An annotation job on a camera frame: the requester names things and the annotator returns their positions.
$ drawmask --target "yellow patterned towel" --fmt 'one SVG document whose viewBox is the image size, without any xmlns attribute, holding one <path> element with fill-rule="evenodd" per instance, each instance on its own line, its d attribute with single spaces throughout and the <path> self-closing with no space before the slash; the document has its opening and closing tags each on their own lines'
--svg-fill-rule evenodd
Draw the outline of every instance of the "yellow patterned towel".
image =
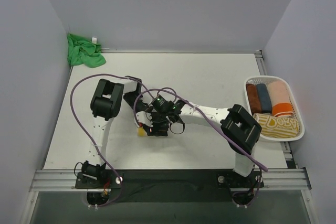
<svg viewBox="0 0 336 224">
<path fill-rule="evenodd" d="M 261 133 L 264 136 L 291 138 L 299 134 L 299 122 L 294 118 L 275 118 L 265 114 L 254 114 L 253 118 L 261 125 Z"/>
</svg>

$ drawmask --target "folded towel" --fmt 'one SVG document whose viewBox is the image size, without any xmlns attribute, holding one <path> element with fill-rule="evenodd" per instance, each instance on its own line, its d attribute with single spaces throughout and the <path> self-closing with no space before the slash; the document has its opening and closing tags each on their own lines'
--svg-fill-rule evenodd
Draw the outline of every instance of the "folded towel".
<svg viewBox="0 0 336 224">
<path fill-rule="evenodd" d="M 262 113 L 272 113 L 272 103 L 265 84 L 257 84 L 258 97 Z"/>
<path fill-rule="evenodd" d="M 261 113 L 257 87 L 253 84 L 246 84 L 246 91 L 252 114 Z"/>
<path fill-rule="evenodd" d="M 272 103 L 272 116 L 292 116 L 293 107 L 286 84 L 283 81 L 274 81 L 267 85 L 267 90 Z"/>
<path fill-rule="evenodd" d="M 253 118 L 261 125 L 264 136 L 292 138 L 299 134 L 299 122 L 294 118 L 276 118 L 265 114 L 254 114 Z"/>
</svg>

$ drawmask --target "plastic basket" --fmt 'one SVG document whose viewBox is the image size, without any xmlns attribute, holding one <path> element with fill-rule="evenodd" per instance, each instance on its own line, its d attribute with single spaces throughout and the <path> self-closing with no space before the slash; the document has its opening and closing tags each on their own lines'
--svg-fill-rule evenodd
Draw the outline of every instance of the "plastic basket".
<svg viewBox="0 0 336 224">
<path fill-rule="evenodd" d="M 296 137 L 292 137 L 292 138 L 274 138 L 274 137 L 264 136 L 264 135 L 261 134 L 260 135 L 260 140 L 268 141 L 268 142 L 270 142 L 270 141 L 272 141 L 272 142 L 290 142 L 290 141 L 299 140 L 303 137 L 303 135 L 305 133 L 305 127 L 303 125 L 303 121 L 302 121 L 298 106 L 296 104 L 296 101 L 294 99 L 292 90 L 290 89 L 290 86 L 288 85 L 288 83 L 285 80 L 283 80 L 279 77 L 275 77 L 275 76 L 255 76 L 255 77 L 247 78 L 245 83 L 244 83 L 244 93 L 245 93 L 245 99 L 246 99 L 246 103 L 247 103 L 248 112 L 250 114 L 252 114 L 250 104 L 249 104 L 248 98 L 247 98 L 246 84 L 250 83 L 250 84 L 257 85 L 257 84 L 260 84 L 260 83 L 264 83 L 264 84 L 267 85 L 267 84 L 269 84 L 271 82 L 274 82 L 274 81 L 282 81 L 287 86 L 287 91 L 289 93 L 290 103 L 293 107 L 293 118 L 295 118 L 299 122 L 299 134 Z"/>
</svg>

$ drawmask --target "white table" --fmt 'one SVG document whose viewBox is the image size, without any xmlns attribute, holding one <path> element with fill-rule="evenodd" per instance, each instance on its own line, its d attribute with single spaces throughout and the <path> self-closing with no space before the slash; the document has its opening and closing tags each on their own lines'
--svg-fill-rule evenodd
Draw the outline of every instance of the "white table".
<svg viewBox="0 0 336 224">
<path fill-rule="evenodd" d="M 148 88 L 172 87 L 196 104 L 229 108 L 235 103 L 246 107 L 243 83 L 259 75 L 253 54 L 104 54 L 107 63 L 90 69 L 72 69 L 44 169 L 73 169 L 86 160 L 90 140 L 76 123 L 70 110 L 70 91 L 80 79 L 96 73 L 141 78 Z M 83 125 L 93 127 L 90 101 L 98 80 L 83 82 L 75 91 L 74 106 Z M 212 128 L 186 125 L 182 135 L 138 137 L 131 108 L 123 101 L 114 120 L 107 160 L 117 169 L 212 169 L 233 168 L 235 153 Z M 287 168 L 280 143 L 259 141 L 255 157 L 268 168 Z"/>
</svg>

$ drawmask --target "pink rolled towel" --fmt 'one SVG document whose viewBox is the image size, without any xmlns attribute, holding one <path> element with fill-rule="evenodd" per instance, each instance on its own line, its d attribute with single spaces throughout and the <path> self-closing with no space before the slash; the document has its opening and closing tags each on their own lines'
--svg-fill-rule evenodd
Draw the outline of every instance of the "pink rolled towel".
<svg viewBox="0 0 336 224">
<path fill-rule="evenodd" d="M 267 90 L 272 103 L 272 116 L 292 116 L 293 107 L 286 84 L 283 81 L 274 81 L 267 85 Z"/>
</svg>

